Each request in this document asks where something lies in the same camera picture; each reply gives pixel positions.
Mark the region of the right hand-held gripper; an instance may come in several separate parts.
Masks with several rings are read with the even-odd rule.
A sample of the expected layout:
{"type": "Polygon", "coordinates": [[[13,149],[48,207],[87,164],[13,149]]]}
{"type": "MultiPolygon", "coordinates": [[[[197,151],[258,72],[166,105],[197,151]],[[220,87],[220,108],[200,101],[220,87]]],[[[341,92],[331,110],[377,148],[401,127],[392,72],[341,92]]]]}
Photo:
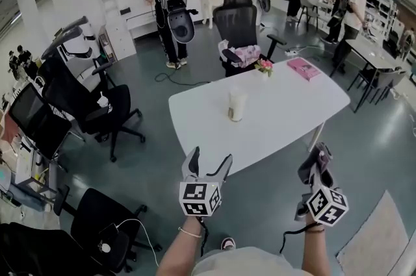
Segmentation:
{"type": "Polygon", "coordinates": [[[349,211],[347,198],[335,184],[329,168],[320,173],[318,166],[312,166],[309,183],[305,185],[309,192],[302,195],[297,205],[295,221],[305,220],[309,214],[318,224],[333,227],[349,211]]]}

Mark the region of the grey cloth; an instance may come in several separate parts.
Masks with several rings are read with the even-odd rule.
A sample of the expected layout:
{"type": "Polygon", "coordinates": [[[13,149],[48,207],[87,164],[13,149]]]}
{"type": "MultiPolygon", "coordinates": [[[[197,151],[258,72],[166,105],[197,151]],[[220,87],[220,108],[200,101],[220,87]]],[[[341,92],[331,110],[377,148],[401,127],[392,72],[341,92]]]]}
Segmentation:
{"type": "Polygon", "coordinates": [[[332,154],[324,142],[317,142],[309,156],[298,168],[298,176],[304,184],[309,184],[309,174],[312,166],[318,166],[320,173],[328,168],[332,154]]]}

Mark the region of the white paper cup with lid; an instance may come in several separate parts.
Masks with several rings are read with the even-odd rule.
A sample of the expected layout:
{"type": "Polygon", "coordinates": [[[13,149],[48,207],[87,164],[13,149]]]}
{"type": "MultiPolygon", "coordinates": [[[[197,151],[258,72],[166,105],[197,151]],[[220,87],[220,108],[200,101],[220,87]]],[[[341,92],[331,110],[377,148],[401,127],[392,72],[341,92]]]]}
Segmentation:
{"type": "Polygon", "coordinates": [[[228,118],[239,122],[244,114],[247,94],[239,88],[232,88],[228,93],[228,118]]]}

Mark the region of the person's right forearm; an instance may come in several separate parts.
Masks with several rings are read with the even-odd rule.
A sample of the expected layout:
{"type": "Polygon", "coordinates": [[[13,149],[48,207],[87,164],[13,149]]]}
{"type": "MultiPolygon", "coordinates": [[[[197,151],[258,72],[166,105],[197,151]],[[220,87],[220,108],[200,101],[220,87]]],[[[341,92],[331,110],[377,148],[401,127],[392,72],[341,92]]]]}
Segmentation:
{"type": "Polygon", "coordinates": [[[305,231],[302,269],[312,276],[330,276],[331,273],[325,228],[313,220],[308,220],[305,231]]]}

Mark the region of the person's left forearm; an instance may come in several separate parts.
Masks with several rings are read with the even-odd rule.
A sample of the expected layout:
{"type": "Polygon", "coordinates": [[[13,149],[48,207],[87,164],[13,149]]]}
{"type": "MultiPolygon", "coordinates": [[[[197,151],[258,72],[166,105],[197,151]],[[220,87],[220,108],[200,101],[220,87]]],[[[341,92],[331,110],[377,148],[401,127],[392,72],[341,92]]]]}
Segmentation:
{"type": "Polygon", "coordinates": [[[164,254],[155,276],[190,276],[202,235],[202,226],[188,216],[174,241],[164,254]]]}

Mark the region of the person's beige shirt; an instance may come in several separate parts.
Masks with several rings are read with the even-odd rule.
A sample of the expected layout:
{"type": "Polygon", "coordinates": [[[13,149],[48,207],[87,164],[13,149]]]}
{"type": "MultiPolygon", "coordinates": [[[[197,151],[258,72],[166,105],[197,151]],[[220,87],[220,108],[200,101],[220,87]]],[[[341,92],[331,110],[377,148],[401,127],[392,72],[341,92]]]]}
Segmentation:
{"type": "Polygon", "coordinates": [[[215,250],[204,255],[191,276],[312,276],[286,259],[256,247],[215,250]]]}

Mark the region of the pink book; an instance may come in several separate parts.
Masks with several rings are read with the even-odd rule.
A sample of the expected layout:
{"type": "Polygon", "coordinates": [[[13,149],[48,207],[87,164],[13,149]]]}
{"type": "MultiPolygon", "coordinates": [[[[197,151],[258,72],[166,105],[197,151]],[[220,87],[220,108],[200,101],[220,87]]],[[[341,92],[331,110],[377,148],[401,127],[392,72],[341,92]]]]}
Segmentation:
{"type": "Polygon", "coordinates": [[[307,81],[321,74],[320,70],[304,58],[290,59],[287,61],[287,65],[307,81]]]}

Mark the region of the black phone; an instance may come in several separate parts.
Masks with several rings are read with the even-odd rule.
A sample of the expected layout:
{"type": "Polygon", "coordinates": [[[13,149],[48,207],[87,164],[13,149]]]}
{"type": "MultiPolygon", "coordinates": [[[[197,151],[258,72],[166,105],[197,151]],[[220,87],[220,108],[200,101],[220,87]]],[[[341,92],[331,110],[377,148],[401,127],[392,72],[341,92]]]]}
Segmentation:
{"type": "Polygon", "coordinates": [[[111,223],[101,230],[98,234],[99,238],[104,242],[105,240],[110,240],[118,235],[118,228],[115,223],[111,223]]]}

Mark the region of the pink potted flowers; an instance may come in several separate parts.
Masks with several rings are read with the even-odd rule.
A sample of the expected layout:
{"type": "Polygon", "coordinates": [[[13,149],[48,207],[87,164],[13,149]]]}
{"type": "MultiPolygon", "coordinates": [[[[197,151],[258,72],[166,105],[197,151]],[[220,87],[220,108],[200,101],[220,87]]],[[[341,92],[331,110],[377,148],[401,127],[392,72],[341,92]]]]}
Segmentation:
{"type": "Polygon", "coordinates": [[[267,59],[259,59],[255,63],[255,69],[259,71],[265,79],[271,77],[273,73],[273,63],[267,59]]]}

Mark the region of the white plastic drink with straw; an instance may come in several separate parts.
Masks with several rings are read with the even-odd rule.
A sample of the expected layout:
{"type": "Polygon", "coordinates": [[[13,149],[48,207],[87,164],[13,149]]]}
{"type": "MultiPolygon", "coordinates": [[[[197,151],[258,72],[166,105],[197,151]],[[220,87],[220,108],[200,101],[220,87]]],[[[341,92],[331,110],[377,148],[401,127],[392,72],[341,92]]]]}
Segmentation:
{"type": "Polygon", "coordinates": [[[112,105],[109,102],[109,99],[103,95],[103,92],[100,92],[100,98],[97,100],[97,104],[104,109],[107,109],[107,112],[112,112],[112,105]]]}

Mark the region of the white shelf cabinet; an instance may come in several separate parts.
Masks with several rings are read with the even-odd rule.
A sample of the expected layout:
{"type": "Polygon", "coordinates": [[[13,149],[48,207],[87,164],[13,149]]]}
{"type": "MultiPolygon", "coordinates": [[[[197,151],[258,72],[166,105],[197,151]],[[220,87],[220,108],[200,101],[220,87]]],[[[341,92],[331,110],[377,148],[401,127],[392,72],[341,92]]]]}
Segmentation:
{"type": "Polygon", "coordinates": [[[146,0],[100,0],[100,5],[117,60],[136,54],[135,40],[157,31],[154,7],[146,0]]]}

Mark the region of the grey dining chair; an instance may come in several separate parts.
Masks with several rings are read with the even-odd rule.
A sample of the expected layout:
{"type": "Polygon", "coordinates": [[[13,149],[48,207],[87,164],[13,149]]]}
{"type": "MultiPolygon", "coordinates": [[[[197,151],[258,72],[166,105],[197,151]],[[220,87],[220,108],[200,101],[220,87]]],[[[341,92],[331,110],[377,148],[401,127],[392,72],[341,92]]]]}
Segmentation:
{"type": "Polygon", "coordinates": [[[315,20],[315,28],[318,29],[319,28],[319,26],[318,26],[318,23],[319,23],[318,6],[313,5],[308,0],[300,0],[300,4],[301,4],[302,11],[301,11],[301,14],[300,14],[300,17],[299,17],[299,20],[298,20],[296,26],[298,27],[302,18],[304,18],[306,31],[308,31],[310,21],[313,19],[313,20],[315,20]]]}

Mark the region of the metal rack with clutter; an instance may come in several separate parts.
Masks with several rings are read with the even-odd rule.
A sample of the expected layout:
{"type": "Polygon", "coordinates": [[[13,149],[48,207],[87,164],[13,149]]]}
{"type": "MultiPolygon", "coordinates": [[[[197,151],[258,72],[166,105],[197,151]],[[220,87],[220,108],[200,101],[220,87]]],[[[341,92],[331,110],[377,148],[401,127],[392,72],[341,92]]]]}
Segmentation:
{"type": "Polygon", "coordinates": [[[57,167],[43,157],[26,136],[21,138],[14,184],[27,195],[53,203],[57,194],[57,167]]]}

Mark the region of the black mesh office chair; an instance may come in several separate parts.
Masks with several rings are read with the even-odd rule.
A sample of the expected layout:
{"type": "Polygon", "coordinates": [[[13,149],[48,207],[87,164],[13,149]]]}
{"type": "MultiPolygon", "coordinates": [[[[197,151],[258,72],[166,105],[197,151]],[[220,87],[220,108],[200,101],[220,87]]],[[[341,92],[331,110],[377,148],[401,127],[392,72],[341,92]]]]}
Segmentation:
{"type": "Polygon", "coordinates": [[[71,123],[53,113],[33,84],[27,84],[11,104],[8,113],[24,135],[34,142],[42,156],[53,160],[71,123]]]}

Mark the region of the white storage shelf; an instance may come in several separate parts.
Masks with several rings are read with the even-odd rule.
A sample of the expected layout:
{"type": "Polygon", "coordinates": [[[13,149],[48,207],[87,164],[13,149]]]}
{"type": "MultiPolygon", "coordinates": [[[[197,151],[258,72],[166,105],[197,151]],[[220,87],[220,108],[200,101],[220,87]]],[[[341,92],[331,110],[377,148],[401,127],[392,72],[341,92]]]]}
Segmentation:
{"type": "Polygon", "coordinates": [[[386,40],[397,18],[395,0],[367,0],[366,19],[370,23],[371,32],[378,39],[386,40]]]}

